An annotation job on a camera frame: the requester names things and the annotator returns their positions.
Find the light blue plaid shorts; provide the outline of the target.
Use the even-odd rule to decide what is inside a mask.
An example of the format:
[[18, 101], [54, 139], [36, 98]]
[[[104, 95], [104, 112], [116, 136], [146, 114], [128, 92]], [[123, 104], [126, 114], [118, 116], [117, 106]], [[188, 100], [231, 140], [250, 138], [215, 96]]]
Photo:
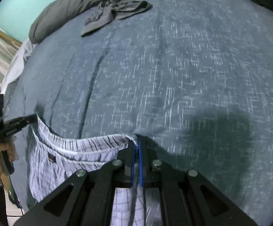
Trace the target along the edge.
[[[51, 133], [38, 118], [32, 126], [33, 139], [28, 155], [28, 184], [32, 197], [42, 201], [79, 169], [100, 169], [114, 160], [120, 150], [132, 142], [138, 148], [135, 134], [112, 134], [86, 139], [66, 139]], [[162, 225], [157, 190], [145, 192], [134, 167], [134, 186], [115, 190], [111, 225]]]

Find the light grey crumpled sheet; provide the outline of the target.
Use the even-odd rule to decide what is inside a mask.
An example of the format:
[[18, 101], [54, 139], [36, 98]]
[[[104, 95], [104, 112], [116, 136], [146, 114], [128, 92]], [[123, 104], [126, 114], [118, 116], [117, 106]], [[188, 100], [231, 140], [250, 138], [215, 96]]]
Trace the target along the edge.
[[2, 81], [1, 94], [6, 92], [6, 89], [10, 83], [13, 83], [20, 77], [24, 70], [25, 64], [31, 57], [36, 46], [37, 44], [33, 44], [29, 38], [22, 43], [19, 50], [13, 57], [8, 72]]

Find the blue patterned bed cover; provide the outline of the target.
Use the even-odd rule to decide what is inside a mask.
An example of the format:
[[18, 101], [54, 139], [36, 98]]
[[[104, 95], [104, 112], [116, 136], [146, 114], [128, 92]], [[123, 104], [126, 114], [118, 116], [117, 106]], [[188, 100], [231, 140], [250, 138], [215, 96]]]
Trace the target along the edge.
[[[273, 222], [273, 12], [250, 0], [139, 0], [153, 7], [81, 37], [88, 10], [36, 46], [6, 91], [6, 119], [37, 114], [66, 139], [151, 138], [258, 225]], [[24, 209], [30, 125], [11, 176]]]

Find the dark grey crumpled garment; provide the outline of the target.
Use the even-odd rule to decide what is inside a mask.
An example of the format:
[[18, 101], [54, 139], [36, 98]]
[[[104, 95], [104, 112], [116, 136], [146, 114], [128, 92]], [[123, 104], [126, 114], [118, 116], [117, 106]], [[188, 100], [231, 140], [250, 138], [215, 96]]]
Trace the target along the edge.
[[107, 24], [146, 12], [153, 7], [148, 1], [109, 0], [100, 2], [96, 11], [86, 19], [80, 35], [91, 34]]

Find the wooden stick by wall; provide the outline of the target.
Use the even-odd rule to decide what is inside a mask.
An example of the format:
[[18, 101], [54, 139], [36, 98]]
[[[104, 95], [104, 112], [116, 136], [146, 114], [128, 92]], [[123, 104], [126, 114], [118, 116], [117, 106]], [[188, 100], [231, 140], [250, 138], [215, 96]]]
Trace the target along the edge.
[[1, 30], [0, 30], [0, 38], [2, 38], [3, 40], [5, 40], [6, 42], [8, 42], [11, 45], [16, 45], [17, 47], [20, 47], [22, 45], [21, 42], [19, 42], [18, 40], [10, 37], [9, 35], [5, 34]]

